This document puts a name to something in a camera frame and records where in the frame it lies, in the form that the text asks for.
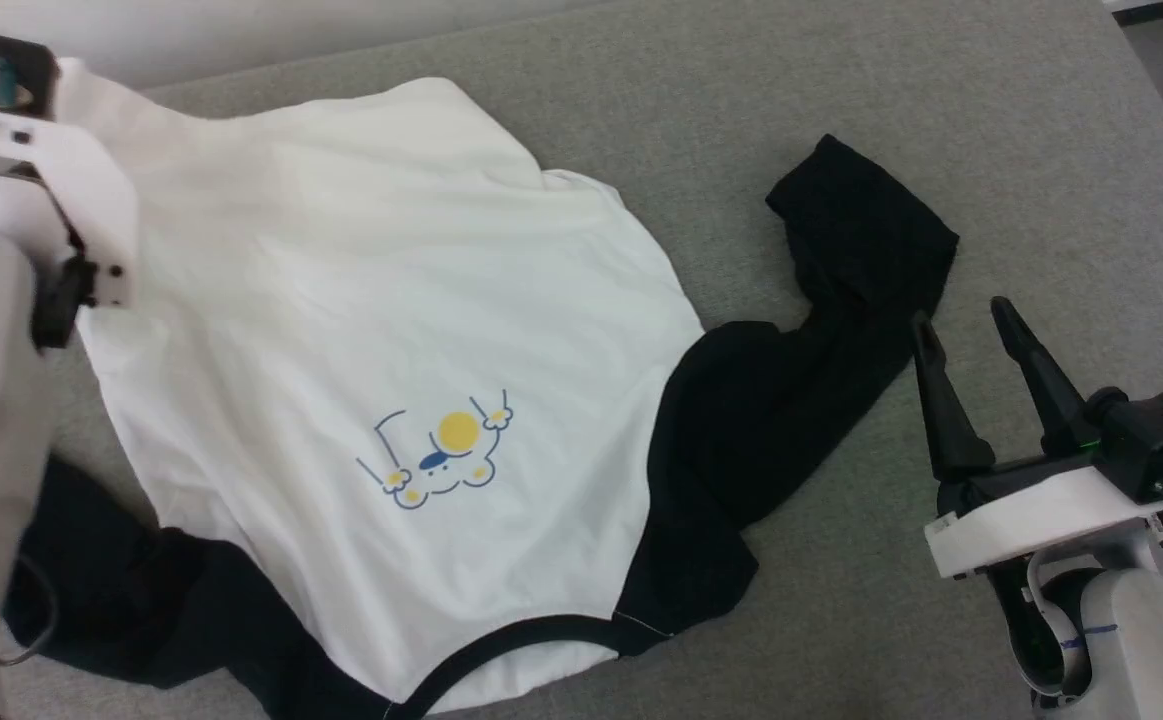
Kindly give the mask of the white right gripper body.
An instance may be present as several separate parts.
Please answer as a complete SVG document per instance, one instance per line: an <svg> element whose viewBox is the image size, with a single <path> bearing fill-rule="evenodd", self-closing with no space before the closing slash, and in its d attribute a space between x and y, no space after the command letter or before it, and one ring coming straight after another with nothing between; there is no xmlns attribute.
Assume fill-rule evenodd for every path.
<svg viewBox="0 0 1163 720"><path fill-rule="evenodd" d="M1163 500L1135 502L1092 466L941 483L937 507L923 537L946 579L1033 556L1043 564L1153 569L1163 516Z"/></svg>

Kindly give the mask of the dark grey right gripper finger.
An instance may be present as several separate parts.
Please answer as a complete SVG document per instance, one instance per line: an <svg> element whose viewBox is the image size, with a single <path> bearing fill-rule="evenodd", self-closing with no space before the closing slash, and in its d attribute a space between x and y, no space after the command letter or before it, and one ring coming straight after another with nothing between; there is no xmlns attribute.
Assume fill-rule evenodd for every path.
<svg viewBox="0 0 1163 720"><path fill-rule="evenodd" d="M1041 448L1048 457L1066 457L1094 445L1094 427L1083 416L1085 400L1053 354L1026 325L1007 297L994 295L991 315L1003 348L1015 361L1028 387L1043 430Z"/></svg>
<svg viewBox="0 0 1163 720"><path fill-rule="evenodd" d="M946 348L923 311L911 319L911 342L933 477L965 482L996 464L993 448L975 430L946 372Z"/></svg>

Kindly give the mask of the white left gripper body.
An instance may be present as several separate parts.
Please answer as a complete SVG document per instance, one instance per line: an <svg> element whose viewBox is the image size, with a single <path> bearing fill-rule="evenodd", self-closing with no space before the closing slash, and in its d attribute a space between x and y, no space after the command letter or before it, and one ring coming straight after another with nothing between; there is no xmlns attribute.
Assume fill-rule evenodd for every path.
<svg viewBox="0 0 1163 720"><path fill-rule="evenodd" d="M0 58L0 240L31 265L34 345L67 345L83 309L136 299L138 199L117 161L60 111L90 72L55 60L47 79Z"/></svg>

